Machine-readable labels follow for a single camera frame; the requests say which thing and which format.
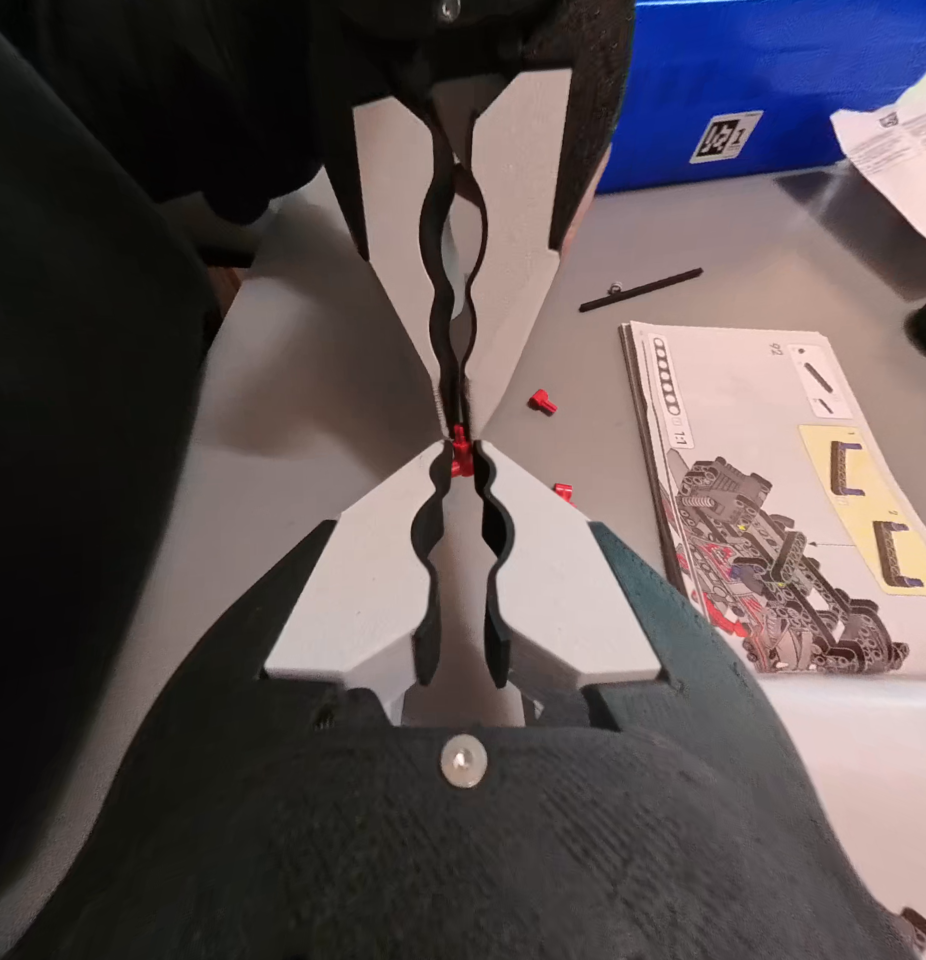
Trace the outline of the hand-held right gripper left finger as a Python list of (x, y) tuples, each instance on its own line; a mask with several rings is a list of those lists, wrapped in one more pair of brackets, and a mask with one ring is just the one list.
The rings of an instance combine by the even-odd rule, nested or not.
[(444, 534), (453, 450), (425, 448), (344, 510), (264, 664), (269, 678), (371, 690), (390, 722), (438, 666), (442, 615), (430, 560)]

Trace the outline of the black toy axle rod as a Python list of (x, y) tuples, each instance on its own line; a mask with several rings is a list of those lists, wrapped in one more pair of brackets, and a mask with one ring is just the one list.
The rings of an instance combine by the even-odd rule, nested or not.
[(673, 286), (680, 285), (685, 282), (691, 282), (704, 273), (703, 268), (693, 268), (690, 270), (681, 271), (673, 275), (669, 275), (664, 278), (660, 278), (648, 283), (639, 284), (634, 287), (623, 289), (622, 294), (616, 296), (608, 296), (607, 293), (601, 295), (600, 297), (585, 301), (581, 303), (578, 307), (580, 313), (589, 313), (596, 309), (603, 308), (605, 306), (611, 306), (615, 304), (621, 304), (639, 297), (647, 296), (648, 294), (655, 293), (661, 290), (671, 288)]

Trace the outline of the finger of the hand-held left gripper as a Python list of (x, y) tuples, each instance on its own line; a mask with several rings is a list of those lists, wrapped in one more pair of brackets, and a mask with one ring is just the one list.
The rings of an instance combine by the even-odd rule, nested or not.
[(437, 116), (387, 97), (353, 110), (369, 263), (431, 381), (446, 437), (459, 417), (456, 292), (444, 238), (455, 157)]
[(512, 379), (560, 265), (550, 230), (571, 87), (569, 68), (520, 73), (474, 124), (471, 171), (486, 211), (469, 292), (469, 434), (480, 439)]

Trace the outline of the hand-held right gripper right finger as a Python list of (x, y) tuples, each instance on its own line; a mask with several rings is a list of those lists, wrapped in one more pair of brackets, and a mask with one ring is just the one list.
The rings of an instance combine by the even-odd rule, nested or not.
[(473, 449), (493, 552), (484, 651), (527, 726), (589, 725), (588, 690), (653, 682), (662, 667), (589, 519), (487, 441)]

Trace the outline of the white folded paper leaflet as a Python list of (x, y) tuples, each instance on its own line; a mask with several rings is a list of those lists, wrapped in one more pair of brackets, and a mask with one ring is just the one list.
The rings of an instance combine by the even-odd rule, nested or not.
[(845, 158), (926, 239), (926, 73), (897, 102), (830, 123)]

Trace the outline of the toy building instruction booklet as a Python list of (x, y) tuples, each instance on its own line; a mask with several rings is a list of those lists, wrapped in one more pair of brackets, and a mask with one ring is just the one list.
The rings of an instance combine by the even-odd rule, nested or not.
[(629, 321), (666, 573), (765, 677), (926, 678), (926, 526), (828, 339)]

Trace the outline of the person's black clothing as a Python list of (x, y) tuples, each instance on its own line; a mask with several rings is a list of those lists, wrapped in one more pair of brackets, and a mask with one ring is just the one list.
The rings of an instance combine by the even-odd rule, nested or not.
[(133, 618), (270, 203), (322, 166), (308, 2), (0, 2), (0, 895)]

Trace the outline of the blue storage box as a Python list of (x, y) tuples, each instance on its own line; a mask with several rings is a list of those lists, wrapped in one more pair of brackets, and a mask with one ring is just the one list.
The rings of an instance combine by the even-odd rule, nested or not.
[(926, 72), (926, 1), (637, 2), (635, 23), (600, 194), (830, 165), (831, 114)]

